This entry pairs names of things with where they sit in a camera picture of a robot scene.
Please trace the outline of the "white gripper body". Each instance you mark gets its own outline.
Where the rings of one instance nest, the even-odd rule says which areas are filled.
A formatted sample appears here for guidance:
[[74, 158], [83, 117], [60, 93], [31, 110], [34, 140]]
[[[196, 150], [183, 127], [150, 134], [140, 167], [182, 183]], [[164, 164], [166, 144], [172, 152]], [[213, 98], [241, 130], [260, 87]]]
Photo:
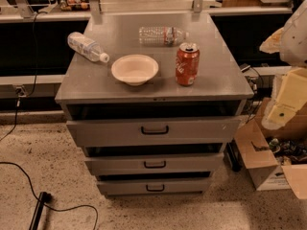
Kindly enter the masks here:
[[280, 113], [284, 113], [289, 105], [289, 92], [287, 90], [288, 75], [275, 75], [272, 86], [272, 106]]

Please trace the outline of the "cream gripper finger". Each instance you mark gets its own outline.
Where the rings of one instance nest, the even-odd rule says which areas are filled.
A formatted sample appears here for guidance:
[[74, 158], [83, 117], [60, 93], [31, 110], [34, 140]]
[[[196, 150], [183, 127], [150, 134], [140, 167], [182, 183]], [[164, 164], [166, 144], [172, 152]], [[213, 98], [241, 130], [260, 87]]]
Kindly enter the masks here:
[[293, 68], [282, 77], [276, 98], [278, 107], [298, 112], [307, 103], [307, 69]]
[[284, 127], [298, 112], [297, 108], [286, 104], [279, 104], [270, 98], [266, 98], [262, 102], [262, 108], [261, 125], [269, 130], [277, 130]]

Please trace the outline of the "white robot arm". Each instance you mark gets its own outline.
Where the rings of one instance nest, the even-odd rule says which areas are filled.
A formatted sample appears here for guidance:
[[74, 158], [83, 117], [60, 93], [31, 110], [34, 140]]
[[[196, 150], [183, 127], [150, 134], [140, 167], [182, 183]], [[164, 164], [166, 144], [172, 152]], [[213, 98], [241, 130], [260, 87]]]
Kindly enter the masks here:
[[259, 49], [268, 54], [278, 53], [292, 67], [273, 81], [272, 99], [262, 119], [264, 128], [280, 129], [307, 103], [307, 0]]

